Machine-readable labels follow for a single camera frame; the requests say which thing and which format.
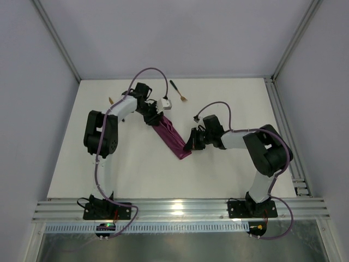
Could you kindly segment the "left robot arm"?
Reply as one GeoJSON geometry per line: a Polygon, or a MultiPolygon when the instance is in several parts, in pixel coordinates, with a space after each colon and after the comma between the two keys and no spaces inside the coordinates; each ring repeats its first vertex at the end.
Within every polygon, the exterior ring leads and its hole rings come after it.
{"type": "Polygon", "coordinates": [[[92,110],[88,114],[83,144],[94,160],[94,189],[99,196],[91,194],[83,206],[84,220],[130,220],[132,203],[120,203],[113,197],[111,182],[112,155],[118,146],[118,125],[126,116],[138,112],[149,126],[157,126],[163,116],[158,102],[150,101],[152,89],[137,83],[122,93],[121,99],[105,111],[92,110]]]}

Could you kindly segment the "purple cloth napkin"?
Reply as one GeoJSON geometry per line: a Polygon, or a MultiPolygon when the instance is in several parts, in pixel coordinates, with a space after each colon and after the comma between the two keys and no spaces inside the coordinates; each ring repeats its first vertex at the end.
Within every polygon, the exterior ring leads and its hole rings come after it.
{"type": "Polygon", "coordinates": [[[153,129],[179,160],[191,155],[191,151],[184,149],[185,142],[183,138],[166,116],[161,116],[159,125],[153,126],[153,129]]]}

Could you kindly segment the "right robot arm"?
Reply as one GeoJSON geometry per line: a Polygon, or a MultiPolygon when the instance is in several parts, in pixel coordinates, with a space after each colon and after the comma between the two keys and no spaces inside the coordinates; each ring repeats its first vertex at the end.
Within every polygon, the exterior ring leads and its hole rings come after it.
{"type": "Polygon", "coordinates": [[[221,150],[246,149],[256,168],[256,175],[244,200],[229,198],[230,218],[276,218],[278,216],[271,191],[276,179],[293,159],[291,149],[270,124],[246,131],[224,130],[215,115],[203,119],[203,125],[191,129],[186,151],[198,151],[213,145],[221,150]]]}

